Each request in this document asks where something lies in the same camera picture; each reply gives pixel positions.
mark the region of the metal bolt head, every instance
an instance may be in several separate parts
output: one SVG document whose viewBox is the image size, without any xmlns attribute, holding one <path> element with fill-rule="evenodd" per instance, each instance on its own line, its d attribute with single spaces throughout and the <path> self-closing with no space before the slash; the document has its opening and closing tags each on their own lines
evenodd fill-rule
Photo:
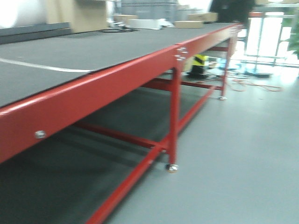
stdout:
<svg viewBox="0 0 299 224">
<path fill-rule="evenodd" d="M 45 131 L 37 131 L 35 132 L 36 139 L 44 139 L 47 137 L 47 134 Z"/>
</svg>

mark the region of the red metal frame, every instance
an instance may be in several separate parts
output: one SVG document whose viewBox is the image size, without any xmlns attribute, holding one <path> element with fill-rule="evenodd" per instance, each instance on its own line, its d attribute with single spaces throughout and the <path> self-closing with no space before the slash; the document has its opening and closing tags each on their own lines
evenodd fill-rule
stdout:
<svg viewBox="0 0 299 224">
<path fill-rule="evenodd" d="M 213 50 L 227 51 L 227 61 L 229 61 L 239 27 L 239 24 L 226 26 L 223 29 L 95 72 L 0 108 L 0 163 L 40 142 L 39 139 L 35 138 L 36 131 L 44 130 L 49 137 L 71 124 L 150 148 L 147 156 L 87 221 L 87 224 L 102 223 L 162 151 L 169 155 L 169 163 L 175 164 L 178 133 L 192 119 L 214 90 L 220 90 L 222 96 L 225 93 L 226 74 L 223 77 L 222 86 L 182 82 L 180 74 L 183 61 L 175 57 L 179 48 L 187 48 L 188 53 L 184 57 L 191 57 L 210 49 L 221 41 L 229 40 L 228 48 L 212 48 Z M 155 79 L 169 69 L 173 70 L 172 80 Z M 179 94 L 182 84 L 208 88 L 209 90 L 179 120 Z M 170 130 L 161 142 L 77 122 L 140 86 L 171 92 Z"/>
</svg>

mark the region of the white object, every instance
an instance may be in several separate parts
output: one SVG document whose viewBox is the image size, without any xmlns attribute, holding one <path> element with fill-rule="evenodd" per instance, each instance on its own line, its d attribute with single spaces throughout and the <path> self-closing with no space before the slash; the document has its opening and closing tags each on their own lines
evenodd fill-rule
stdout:
<svg viewBox="0 0 299 224">
<path fill-rule="evenodd" d="M 0 0 L 0 28 L 46 23 L 44 0 Z"/>
<path fill-rule="evenodd" d="M 128 20 L 128 25 L 137 29 L 161 29 L 159 20 Z"/>
</svg>

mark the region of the cardboard box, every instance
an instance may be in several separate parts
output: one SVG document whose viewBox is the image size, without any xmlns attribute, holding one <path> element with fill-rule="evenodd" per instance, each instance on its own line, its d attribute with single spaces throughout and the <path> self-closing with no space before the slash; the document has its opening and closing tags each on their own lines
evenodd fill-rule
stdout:
<svg viewBox="0 0 299 224">
<path fill-rule="evenodd" d="M 175 21 L 176 28 L 202 28 L 203 21 Z"/>
<path fill-rule="evenodd" d="M 268 0 L 256 0 L 257 5 L 265 5 L 269 4 L 270 2 Z"/>
<path fill-rule="evenodd" d="M 286 4 L 299 3 L 299 0 L 283 0 L 282 3 L 286 3 Z"/>
<path fill-rule="evenodd" d="M 299 0 L 283 0 L 281 2 L 272 2 L 268 0 L 256 0 L 257 5 L 265 5 L 269 3 L 284 3 L 284 4 L 294 4 L 294 3 L 299 3 Z"/>
<path fill-rule="evenodd" d="M 75 33 L 106 29 L 105 1 L 46 0 L 47 23 L 69 22 Z"/>
<path fill-rule="evenodd" d="M 113 19 L 115 22 L 122 22 L 128 25 L 128 20 L 138 19 L 137 15 L 113 15 Z"/>
<path fill-rule="evenodd" d="M 218 13 L 199 13 L 199 14 L 189 14 L 189 21 L 203 21 L 203 22 L 216 22 L 218 20 Z"/>
</svg>

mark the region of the table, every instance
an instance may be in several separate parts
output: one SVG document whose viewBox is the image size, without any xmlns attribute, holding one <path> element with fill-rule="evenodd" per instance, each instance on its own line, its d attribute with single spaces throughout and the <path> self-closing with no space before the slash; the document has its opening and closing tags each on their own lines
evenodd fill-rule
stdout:
<svg viewBox="0 0 299 224">
<path fill-rule="evenodd" d="M 86 222 L 102 223 L 160 153 L 169 155 L 168 171 L 177 171 L 179 131 L 214 90 L 223 100 L 226 85 L 226 72 L 221 86 L 182 82 L 183 62 L 208 49 L 228 52 L 229 61 L 239 30 L 239 24 L 215 23 L 203 29 L 89 32 L 0 45 L 0 162 L 70 125 L 149 148 Z M 227 48 L 213 47 L 225 40 Z M 169 69 L 172 80 L 157 78 Z M 182 84 L 209 90 L 179 119 Z M 170 130 L 160 142 L 78 122 L 140 86 L 171 92 Z"/>
</svg>

